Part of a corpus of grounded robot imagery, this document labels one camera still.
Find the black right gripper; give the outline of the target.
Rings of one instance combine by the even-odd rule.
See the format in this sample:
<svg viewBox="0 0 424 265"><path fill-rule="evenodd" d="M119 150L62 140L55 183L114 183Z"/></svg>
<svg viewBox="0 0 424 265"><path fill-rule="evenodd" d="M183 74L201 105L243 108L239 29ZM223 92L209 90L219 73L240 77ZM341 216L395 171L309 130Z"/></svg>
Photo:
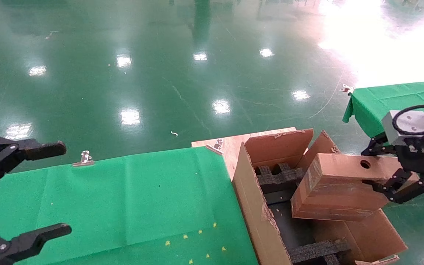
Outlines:
<svg viewBox="0 0 424 265"><path fill-rule="evenodd" d="M397 155L403 168L399 168L384 184L372 180L363 180L375 192L384 194L391 202L403 204L419 195L424 194L424 144L415 138L408 138L409 144L388 144L386 134L377 134L362 152L362 156ZM409 185L408 180L412 172L418 173L418 180Z"/></svg>

